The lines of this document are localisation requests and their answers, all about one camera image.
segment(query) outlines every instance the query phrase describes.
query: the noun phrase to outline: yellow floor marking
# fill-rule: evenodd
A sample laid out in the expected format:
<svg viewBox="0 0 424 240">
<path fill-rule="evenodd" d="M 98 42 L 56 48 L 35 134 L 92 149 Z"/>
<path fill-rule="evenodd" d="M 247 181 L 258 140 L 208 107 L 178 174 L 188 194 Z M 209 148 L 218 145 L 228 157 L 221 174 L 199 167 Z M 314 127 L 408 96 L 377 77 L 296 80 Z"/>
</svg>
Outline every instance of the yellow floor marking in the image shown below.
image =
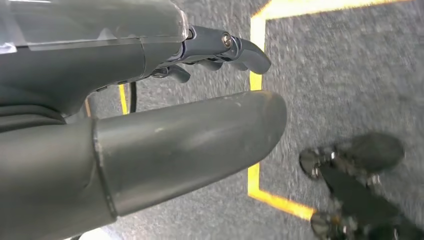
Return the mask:
<svg viewBox="0 0 424 240">
<path fill-rule="evenodd" d="M 409 0 L 272 0 L 258 15 L 271 20 L 402 1 Z"/>
<path fill-rule="evenodd" d="M 125 97 L 125 85 L 119 85 L 120 104 L 122 106 L 122 114 L 128 114 L 127 98 Z"/>
<path fill-rule="evenodd" d="M 85 99 L 85 111 L 87 112 L 87 117 L 91 118 L 92 117 L 92 111 L 90 109 L 90 104 L 89 104 L 89 98 L 87 97 Z"/>
<path fill-rule="evenodd" d="M 409 0 L 271 0 L 250 19 L 250 40 L 265 50 L 266 21 L 342 9 L 360 8 Z M 262 76 L 250 72 L 250 90 L 262 89 Z M 309 221 L 314 208 L 260 189 L 260 164 L 247 170 L 247 195 L 283 212 Z"/>
</svg>

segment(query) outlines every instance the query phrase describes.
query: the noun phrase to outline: transparent plastic cover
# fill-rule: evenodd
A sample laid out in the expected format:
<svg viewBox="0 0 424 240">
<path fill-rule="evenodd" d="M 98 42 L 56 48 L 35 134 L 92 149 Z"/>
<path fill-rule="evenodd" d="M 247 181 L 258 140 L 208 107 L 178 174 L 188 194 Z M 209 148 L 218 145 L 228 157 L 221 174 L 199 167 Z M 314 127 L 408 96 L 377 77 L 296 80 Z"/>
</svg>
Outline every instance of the transparent plastic cover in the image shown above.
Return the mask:
<svg viewBox="0 0 424 240">
<path fill-rule="evenodd" d="M 170 0 L 0 0 L 0 54 L 115 44 L 175 43 L 187 17 Z"/>
</svg>

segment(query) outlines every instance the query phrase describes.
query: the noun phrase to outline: screw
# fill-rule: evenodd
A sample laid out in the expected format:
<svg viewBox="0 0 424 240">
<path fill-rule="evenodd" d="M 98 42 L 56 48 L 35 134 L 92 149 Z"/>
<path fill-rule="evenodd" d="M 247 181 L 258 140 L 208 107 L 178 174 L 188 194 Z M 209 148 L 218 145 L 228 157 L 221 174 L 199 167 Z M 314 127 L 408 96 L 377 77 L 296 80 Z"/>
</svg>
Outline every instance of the screw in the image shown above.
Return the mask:
<svg viewBox="0 0 424 240">
<path fill-rule="evenodd" d="M 233 41 L 231 40 L 231 36 L 228 32 L 224 32 L 222 35 L 222 43 L 227 49 L 231 48 L 231 45 L 233 45 Z"/>
</svg>

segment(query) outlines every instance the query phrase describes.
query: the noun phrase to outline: robotic arm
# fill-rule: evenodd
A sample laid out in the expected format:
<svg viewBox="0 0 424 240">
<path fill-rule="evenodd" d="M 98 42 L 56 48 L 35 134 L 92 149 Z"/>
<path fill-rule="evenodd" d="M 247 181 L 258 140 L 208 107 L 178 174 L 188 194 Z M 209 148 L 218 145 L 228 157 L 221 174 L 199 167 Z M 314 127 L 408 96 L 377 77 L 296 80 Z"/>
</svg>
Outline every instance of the robotic arm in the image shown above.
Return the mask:
<svg viewBox="0 0 424 240">
<path fill-rule="evenodd" d="M 265 73 L 251 42 L 191 26 L 168 0 L 0 0 L 0 239 L 59 240 L 265 158 L 286 126 L 267 91 L 66 124 L 93 91 L 190 75 Z"/>
</svg>

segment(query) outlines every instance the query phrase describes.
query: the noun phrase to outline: gray carpet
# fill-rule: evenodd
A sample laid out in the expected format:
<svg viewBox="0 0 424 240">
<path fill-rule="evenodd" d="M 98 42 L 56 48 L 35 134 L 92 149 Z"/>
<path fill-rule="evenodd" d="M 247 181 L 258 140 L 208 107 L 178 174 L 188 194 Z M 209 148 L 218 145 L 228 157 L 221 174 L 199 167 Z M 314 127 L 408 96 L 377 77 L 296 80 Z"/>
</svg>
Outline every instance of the gray carpet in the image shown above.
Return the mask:
<svg viewBox="0 0 424 240">
<path fill-rule="evenodd" d="M 266 0 L 178 0 L 196 25 L 249 38 L 250 15 Z M 308 180 L 299 152 L 367 131 L 405 144 L 400 166 L 381 176 L 384 194 L 424 227 L 424 4 L 410 1 L 267 22 L 266 53 L 273 66 L 263 88 L 281 94 L 288 124 L 261 165 L 261 187 L 326 210 L 328 190 Z M 249 89 L 248 72 L 190 66 L 187 84 L 138 83 L 138 111 Z M 95 113 L 121 114 L 119 91 L 93 99 Z M 247 196 L 247 171 L 121 218 L 106 228 L 121 239 L 314 239 L 309 223 Z"/>
</svg>

